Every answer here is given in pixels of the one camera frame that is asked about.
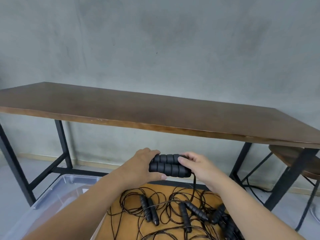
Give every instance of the hand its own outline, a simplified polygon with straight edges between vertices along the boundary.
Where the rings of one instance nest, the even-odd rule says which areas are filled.
[[[213,187],[215,182],[227,177],[220,169],[218,169],[207,157],[194,152],[186,152],[185,155],[189,159],[179,157],[178,161],[181,165],[191,169],[196,178],[205,183],[208,187]]]
[[[167,176],[159,172],[149,172],[149,163],[160,154],[158,150],[144,148],[138,150],[132,158],[114,170],[124,180],[126,189],[138,188],[150,181],[165,180]]]

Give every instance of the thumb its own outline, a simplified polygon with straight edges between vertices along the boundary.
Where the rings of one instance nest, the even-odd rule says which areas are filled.
[[[151,172],[150,174],[150,181],[158,181],[158,180],[166,180],[167,176],[164,173],[160,172]]]
[[[194,164],[195,164],[194,161],[191,161],[191,160],[186,159],[186,158],[181,157],[181,156],[178,157],[178,162],[179,162],[182,166],[185,166],[185,167],[187,167],[187,168],[189,168],[189,169],[191,169],[191,170],[192,170],[192,168],[193,168],[193,166],[194,166]]]

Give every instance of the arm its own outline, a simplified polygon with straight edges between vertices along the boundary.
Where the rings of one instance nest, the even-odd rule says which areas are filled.
[[[150,161],[159,153],[149,148],[138,150],[130,160],[102,177],[86,193],[23,240],[89,240],[107,209],[124,190],[166,179],[162,173],[148,171]]]
[[[246,240],[304,239],[252,198],[246,190],[220,171],[205,156],[194,152],[186,152],[184,155],[189,160],[179,157],[179,162],[191,169],[211,191],[221,196],[226,209]]]

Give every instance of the forearm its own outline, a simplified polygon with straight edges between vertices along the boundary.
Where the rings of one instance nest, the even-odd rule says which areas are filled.
[[[113,201],[126,189],[119,173],[102,177],[24,240],[89,240]]]
[[[213,178],[207,186],[221,196],[226,209],[245,239],[304,239],[227,175]]]

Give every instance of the wooden table edge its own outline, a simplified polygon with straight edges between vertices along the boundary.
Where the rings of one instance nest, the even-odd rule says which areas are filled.
[[[284,140],[268,139],[268,138],[262,138],[262,137],[249,137],[244,135],[230,134],[230,133],[223,133],[223,132],[176,128],[176,127],[170,127],[170,126],[164,126],[164,125],[153,125],[153,124],[145,124],[145,123],[130,122],[130,121],[99,119],[99,118],[84,117],[84,116],[69,115],[69,114],[58,114],[58,113],[30,110],[30,109],[9,108],[9,107],[0,106],[0,113],[27,115],[27,116],[55,119],[55,120],[64,120],[64,121],[70,121],[70,122],[134,128],[134,129],[142,129],[142,130],[148,130],[148,131],[157,131],[157,132],[164,132],[164,133],[215,138],[215,139],[225,139],[225,140],[232,140],[232,141],[243,141],[243,142],[258,143],[258,144],[320,149],[320,144],[317,144],[317,143],[308,143],[308,142],[300,142],[300,141],[284,141]]]

